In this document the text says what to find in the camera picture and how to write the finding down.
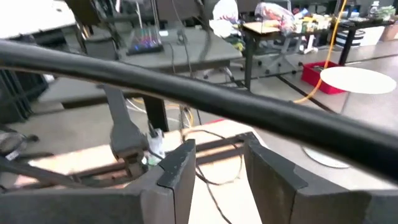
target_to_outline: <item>table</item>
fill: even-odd
[[[217,123],[197,126],[193,129],[204,129],[216,134],[220,134],[226,138],[241,133],[252,132],[259,140],[259,142],[266,147],[261,140],[257,131],[253,128],[236,123],[234,121],[224,120]],[[217,137],[205,133],[192,133],[188,136],[196,140],[197,144],[218,140]],[[167,151],[175,149],[180,144],[180,133],[172,131],[165,133],[165,141]],[[298,166],[303,167],[310,172],[319,175],[335,184],[338,184],[346,189],[361,190],[361,189],[396,189],[395,185],[389,184],[383,180],[375,178],[355,168],[342,170],[331,169],[323,167],[311,159],[305,157],[304,153],[299,149],[296,150],[295,155],[290,154],[290,149],[283,147],[271,148],[270,150],[280,154],[286,159],[294,162]],[[209,152],[201,152],[197,157],[207,156]],[[70,172],[78,172],[86,169],[92,169],[106,164],[116,162],[108,145],[92,147],[89,149],[82,149],[80,151],[70,152],[68,154],[61,154],[51,158],[45,158],[31,162],[31,164],[50,169],[55,172],[67,174]],[[206,178],[222,182],[224,180],[232,179],[236,175],[239,166],[239,157],[232,157],[222,161],[216,161],[206,165],[202,165],[201,169]],[[26,177],[19,177],[16,184],[24,184],[32,181]],[[249,187],[246,170],[243,166],[240,179],[232,184],[222,186],[211,186],[211,189],[217,199],[219,206],[224,214],[231,220],[232,223],[253,223],[261,224],[259,214],[257,212],[256,204]],[[202,223],[224,223],[224,220],[219,215],[207,189],[206,185],[198,178],[195,179],[195,186],[193,190],[191,212],[189,224]]]
[[[166,73],[173,73],[173,67],[177,73],[189,72],[185,48],[177,43],[177,31],[168,30],[167,33],[167,36],[161,37],[164,51],[127,56],[126,49],[121,49],[119,51],[119,60],[131,65],[160,70]],[[119,34],[128,43],[130,30],[120,31]],[[199,56],[205,44],[206,32],[198,29],[186,29],[185,34],[188,39],[187,49],[193,71],[225,67],[229,65],[231,60],[242,57],[240,51],[236,50],[231,44],[211,34],[211,47],[205,59],[200,62]],[[78,45],[74,35],[66,37],[66,40],[69,45]],[[105,99],[105,92],[102,89],[98,89],[96,84],[69,78],[59,78],[42,94],[39,101],[56,101],[65,104],[90,101],[92,99],[97,100],[99,98]],[[151,120],[152,125],[155,128],[168,131],[163,101],[149,97],[146,97],[145,100],[148,102],[146,107],[148,118]]]
[[[389,26],[393,24],[391,21],[382,22],[380,24],[340,24],[338,30],[348,30],[348,35],[346,42],[344,44],[343,50],[341,51],[339,65],[345,65],[349,50],[351,49],[351,45],[353,43],[355,32],[358,29],[365,29],[370,27],[377,27],[377,26]],[[316,32],[309,32],[309,33],[293,33],[288,35],[287,37],[283,37],[280,32],[271,32],[266,34],[259,34],[258,32],[254,32],[251,29],[247,29],[243,27],[242,32],[246,36],[246,60],[245,60],[245,71],[244,71],[244,84],[245,87],[250,91],[251,85],[251,77],[252,77],[252,64],[253,64],[253,55],[256,51],[256,47],[261,40],[275,40],[275,39],[283,39],[283,38],[294,38],[294,37],[302,37],[305,35],[315,35],[315,34],[322,34],[322,33],[329,33],[333,32],[333,26],[331,29],[328,30],[320,30]]]
[[[0,38],[2,39],[61,29],[75,24],[75,16],[63,1],[0,2],[0,27],[2,27]]]
[[[347,91],[347,97],[341,109],[341,114],[344,114],[346,110],[351,93],[384,94],[392,92],[397,86],[396,81],[391,77],[363,68],[332,67],[323,70],[320,76],[323,82]],[[309,157],[325,166],[349,168],[348,164],[337,161],[312,149],[303,148],[303,150]]]

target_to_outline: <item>black rod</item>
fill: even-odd
[[[333,153],[398,182],[398,137],[363,123],[246,91],[126,63],[0,40],[0,68],[52,73],[168,98]]]

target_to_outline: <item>wooden board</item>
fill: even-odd
[[[279,32],[280,29],[276,27],[270,27],[266,22],[248,22],[243,24],[245,28],[251,29],[258,34],[268,34],[271,32]]]
[[[204,129],[226,138],[241,133],[253,132],[260,140],[261,144],[265,145],[251,127],[234,121],[224,120],[213,124],[197,126],[192,129]],[[218,137],[203,132],[191,133],[187,137],[189,139],[195,139],[197,144],[218,140]],[[181,144],[179,131],[165,133],[164,143],[167,146],[168,151],[178,147]],[[214,151],[201,152],[198,156],[205,156],[212,153],[214,153]],[[52,170],[54,172],[70,174],[72,172],[93,169],[113,164],[115,162],[117,161],[113,157],[109,145],[103,145],[70,152],[68,154],[30,161],[30,164],[43,169]],[[201,169],[207,179],[213,182],[225,182],[227,180],[234,179],[238,173],[239,165],[240,158],[237,156],[223,161],[202,165]],[[21,185],[33,181],[35,180],[19,176],[16,184]],[[244,164],[239,175],[239,179],[235,180],[232,184],[211,186],[211,190],[213,191],[223,213],[232,223],[261,224],[257,207],[254,203],[248,179],[246,177]],[[225,223],[225,221],[221,217],[219,211],[217,211],[215,203],[209,195],[206,184],[199,178],[196,178],[193,189],[189,224],[204,223]]]

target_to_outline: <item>gray floor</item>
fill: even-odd
[[[349,55],[348,61],[380,57],[383,56],[381,53],[384,52],[384,55],[386,54],[386,50],[392,52],[390,54],[394,54],[394,51],[397,52],[392,49],[398,50],[398,42],[383,43],[377,47],[373,46],[353,49]],[[332,61],[336,62],[339,56],[339,52],[334,52],[332,55]],[[298,61],[305,63],[316,62],[319,61],[320,58],[325,57],[326,53],[325,51],[322,51],[312,55],[294,55],[289,57],[289,60],[294,64],[297,64]],[[398,64],[398,57],[389,57],[356,63],[351,66],[368,68],[382,72],[398,81],[398,74],[395,72],[398,66],[396,64]],[[240,72],[239,69],[232,68],[232,71],[236,79],[243,78],[243,73]],[[263,75],[264,71],[262,68],[255,66],[253,74],[254,76]],[[296,76],[285,75],[284,77],[307,93],[312,89],[312,86],[300,81],[300,74],[297,74]],[[211,76],[208,81],[223,82],[225,81],[225,76],[222,74],[216,74]],[[275,77],[253,80],[252,92],[258,95],[269,96],[282,100],[296,100],[302,98],[302,95]],[[348,106],[345,116],[358,119],[382,129],[398,132],[398,119],[395,116],[395,114],[398,114],[398,107],[395,105],[394,101],[394,99],[397,99],[397,95],[398,90],[379,96],[353,95],[353,100],[351,100],[351,104]],[[345,100],[345,94],[326,95],[322,92],[318,92],[315,95],[315,98],[333,110],[339,111]],[[143,108],[143,105],[138,103],[136,103],[136,105]],[[321,108],[310,101],[306,101],[303,105],[321,110]],[[59,105],[49,104],[35,106],[36,111],[42,110],[42,108],[59,108]],[[131,111],[130,114],[133,122],[143,132],[146,132],[146,115],[137,111]],[[195,115],[195,125],[199,125],[197,114],[193,114]],[[178,111],[168,110],[167,115],[169,118],[177,119]],[[201,112],[201,120],[203,123],[208,123],[216,119],[219,119],[219,117]],[[178,128],[178,123],[175,121],[170,120],[169,125],[171,130]],[[28,152],[50,151],[56,154],[61,154],[78,149],[108,144],[112,121],[108,106],[97,105],[75,110],[65,110],[59,113],[33,116],[26,123],[12,124],[10,127],[20,131],[21,133],[36,134],[40,137],[41,141],[31,144],[28,148]],[[294,156],[300,150],[300,147],[297,144],[273,136],[267,131],[258,131],[259,135],[269,147],[286,149],[286,152],[288,154],[290,153],[291,156]]]

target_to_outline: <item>red bin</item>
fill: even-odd
[[[313,67],[315,66],[324,67],[325,62],[308,63],[303,65],[304,69],[303,69],[303,75],[301,77],[301,80],[305,81],[306,83],[312,86],[316,86],[320,79],[320,72],[313,69]],[[328,68],[337,67],[337,66],[340,65],[333,62],[329,62]],[[319,90],[329,95],[345,92],[344,90],[337,89],[333,86],[326,84],[325,82],[321,83]]]

